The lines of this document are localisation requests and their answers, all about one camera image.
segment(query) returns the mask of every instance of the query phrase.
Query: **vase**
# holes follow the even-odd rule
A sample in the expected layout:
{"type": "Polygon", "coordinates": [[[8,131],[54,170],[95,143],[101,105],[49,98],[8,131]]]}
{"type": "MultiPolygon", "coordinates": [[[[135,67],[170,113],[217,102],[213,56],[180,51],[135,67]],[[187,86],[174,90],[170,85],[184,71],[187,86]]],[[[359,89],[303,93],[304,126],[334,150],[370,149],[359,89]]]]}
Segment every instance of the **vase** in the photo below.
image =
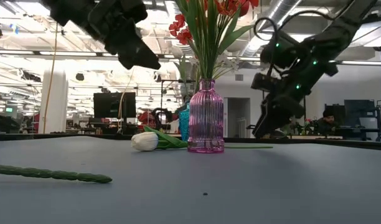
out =
{"type": "Polygon", "coordinates": [[[189,137],[189,104],[187,103],[186,110],[179,112],[179,130],[183,141],[188,141],[189,137]]]}
{"type": "Polygon", "coordinates": [[[214,90],[215,80],[201,79],[189,103],[188,151],[223,153],[223,99],[214,90]]]}

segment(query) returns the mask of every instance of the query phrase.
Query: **monitor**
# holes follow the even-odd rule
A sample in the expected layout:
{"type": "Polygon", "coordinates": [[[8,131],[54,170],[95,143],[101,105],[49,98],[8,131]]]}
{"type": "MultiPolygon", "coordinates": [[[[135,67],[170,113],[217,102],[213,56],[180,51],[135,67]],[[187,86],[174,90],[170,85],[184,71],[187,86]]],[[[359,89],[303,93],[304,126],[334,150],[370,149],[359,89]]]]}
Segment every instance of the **monitor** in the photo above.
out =
{"type": "Polygon", "coordinates": [[[375,118],[375,101],[374,100],[344,100],[346,107],[345,125],[357,126],[361,125],[360,118],[375,118]]]}
{"type": "MultiPolygon", "coordinates": [[[[95,118],[119,118],[119,106],[122,93],[94,93],[93,110],[95,118]]],[[[122,118],[136,117],[136,93],[125,93],[121,104],[122,118]]]]}

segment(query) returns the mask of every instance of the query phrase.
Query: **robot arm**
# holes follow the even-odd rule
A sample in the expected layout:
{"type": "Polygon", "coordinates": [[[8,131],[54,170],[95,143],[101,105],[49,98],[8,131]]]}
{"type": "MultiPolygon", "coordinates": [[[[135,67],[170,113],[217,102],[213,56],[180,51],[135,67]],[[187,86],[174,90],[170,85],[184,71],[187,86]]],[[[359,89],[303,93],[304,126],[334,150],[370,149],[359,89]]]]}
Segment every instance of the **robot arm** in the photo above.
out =
{"type": "Polygon", "coordinates": [[[159,60],[137,34],[135,24],[147,18],[142,0],[42,0],[61,26],[68,21],[105,44],[105,50],[127,69],[134,65],[159,69],[159,60]]]}
{"type": "Polygon", "coordinates": [[[263,49],[261,61],[290,69],[281,73],[281,79],[261,73],[254,77],[252,88],[269,92],[261,103],[261,116],[253,130],[257,139],[288,124],[290,117],[303,116],[304,108],[300,101],[311,93],[311,88],[324,73],[333,76],[338,72],[330,61],[349,46],[363,18],[376,2],[352,1],[322,33],[301,43],[279,28],[276,38],[272,38],[263,49]]]}

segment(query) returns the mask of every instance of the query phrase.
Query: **blue bottle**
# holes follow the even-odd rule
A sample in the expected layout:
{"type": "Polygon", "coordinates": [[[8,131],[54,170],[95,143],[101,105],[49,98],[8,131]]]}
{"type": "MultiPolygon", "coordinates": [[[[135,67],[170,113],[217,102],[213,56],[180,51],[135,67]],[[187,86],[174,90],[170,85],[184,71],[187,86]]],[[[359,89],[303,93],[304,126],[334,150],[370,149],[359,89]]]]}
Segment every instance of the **blue bottle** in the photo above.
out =
{"type": "Polygon", "coordinates": [[[189,137],[189,103],[186,110],[179,112],[179,130],[183,141],[188,141],[189,137]]]}

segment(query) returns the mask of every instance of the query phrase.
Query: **gray table surface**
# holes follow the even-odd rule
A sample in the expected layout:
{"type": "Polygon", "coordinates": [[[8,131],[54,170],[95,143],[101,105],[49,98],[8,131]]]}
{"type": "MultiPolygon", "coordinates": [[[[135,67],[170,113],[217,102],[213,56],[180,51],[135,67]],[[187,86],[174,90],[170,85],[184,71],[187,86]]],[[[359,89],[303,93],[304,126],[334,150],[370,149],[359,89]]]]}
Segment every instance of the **gray table surface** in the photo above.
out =
{"type": "Polygon", "coordinates": [[[381,151],[292,144],[137,152],[129,141],[72,137],[0,142],[0,164],[113,178],[0,175],[0,224],[381,223],[381,151]]]}

